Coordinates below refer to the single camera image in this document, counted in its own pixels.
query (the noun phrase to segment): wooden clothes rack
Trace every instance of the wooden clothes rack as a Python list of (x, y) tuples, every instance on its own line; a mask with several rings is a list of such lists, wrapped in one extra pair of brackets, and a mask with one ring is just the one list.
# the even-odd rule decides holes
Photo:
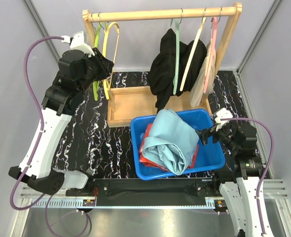
[[(94, 13), (83, 10), (83, 20), (88, 34), (88, 41), (94, 47), (95, 32), (93, 22), (112, 22), (112, 21), (136, 21), (136, 20), (155, 20), (155, 19), (176, 19), (176, 18), (198, 18), (198, 17), (217, 17), (228, 16), (219, 47), (217, 49), (217, 59), (215, 75), (220, 68), (221, 62), (228, 48), (229, 42), (238, 23), (242, 12), (242, 4), (237, 2), (232, 7), (214, 8), (194, 8), (194, 9), (175, 9), (175, 10), (156, 10), (156, 11), (131, 11), (113, 13)], [(133, 118), (156, 114), (156, 96), (152, 95), (149, 86), (112, 88), (109, 91), (108, 104), (108, 125), (109, 127), (129, 126)], [(190, 110), (203, 108), (210, 114), (211, 109), (208, 101), (208, 94), (204, 94), (201, 104), (198, 107), (191, 107), (189, 104), (189, 92), (184, 92), (180, 97), (171, 96), (165, 108), (174, 111)]]

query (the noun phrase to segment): red cloth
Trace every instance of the red cloth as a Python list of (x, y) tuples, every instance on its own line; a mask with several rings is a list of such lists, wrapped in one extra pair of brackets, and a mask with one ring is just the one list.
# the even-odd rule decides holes
[[(150, 160), (148, 160), (147, 158), (145, 158), (143, 155), (142, 155), (142, 151), (143, 151), (143, 148), (144, 148), (144, 144), (145, 144), (145, 138), (149, 136), (149, 132), (150, 132), (150, 129), (152, 127), (152, 123), (150, 123), (147, 128), (146, 128), (146, 131), (145, 131), (145, 135), (144, 135), (144, 138), (142, 140), (142, 143), (141, 143), (141, 146), (140, 146), (140, 149), (139, 149), (139, 153), (140, 153), (140, 158), (139, 158), (139, 161), (144, 164), (146, 167), (156, 167), (156, 168), (159, 168), (163, 171), (166, 171), (166, 172), (170, 172), (169, 169), (167, 169), (166, 167), (163, 167), (161, 165), (158, 165)], [(197, 145), (197, 148), (196, 148), (196, 151), (195, 151), (195, 154), (193, 156), (193, 160), (191, 162), (191, 165), (188, 166), (188, 169), (192, 169), (195, 167), (195, 163), (196, 163), (196, 159), (197, 159), (197, 155), (198, 155), (198, 149), (199, 149), (199, 145)]]

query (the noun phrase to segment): folded blue towel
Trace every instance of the folded blue towel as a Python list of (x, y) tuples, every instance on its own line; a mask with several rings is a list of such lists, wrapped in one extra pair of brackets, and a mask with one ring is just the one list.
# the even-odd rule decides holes
[(149, 136), (145, 138), (143, 155), (148, 160), (181, 175), (190, 165), (199, 137), (195, 129), (173, 110), (160, 110)]

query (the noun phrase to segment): black marble table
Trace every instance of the black marble table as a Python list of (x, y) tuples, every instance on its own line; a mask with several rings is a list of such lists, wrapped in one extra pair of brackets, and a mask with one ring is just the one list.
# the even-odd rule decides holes
[[(212, 112), (229, 109), (234, 117), (246, 117), (240, 90), (232, 71), (219, 71), (214, 92), (209, 95)], [(116, 73), (112, 87), (144, 86), (147, 72)], [(81, 170), (95, 178), (137, 178), (134, 166), (130, 127), (109, 128), (108, 102), (102, 86), (99, 100), (95, 101), (90, 89), (78, 107), (75, 116), (64, 131), (57, 147), (52, 166), (64, 170)], [(230, 154), (223, 149), (230, 169)], [(212, 171), (193, 173), (181, 177), (211, 177)]]

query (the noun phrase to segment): gray floor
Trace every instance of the gray floor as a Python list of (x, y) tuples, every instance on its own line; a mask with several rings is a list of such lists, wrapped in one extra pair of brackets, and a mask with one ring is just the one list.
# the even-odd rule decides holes
[[(285, 237), (274, 201), (266, 202), (271, 228), (275, 237)], [(49, 209), (49, 222), (55, 223), (70, 209)], [(89, 212), (92, 230), (87, 237), (234, 237), (229, 215), (216, 215), (209, 210), (148, 210), (96, 209)], [(61, 236), (73, 237), (81, 232), (85, 218), (71, 214), (53, 225)], [(23, 237), (50, 237), (44, 209), (29, 212)]]

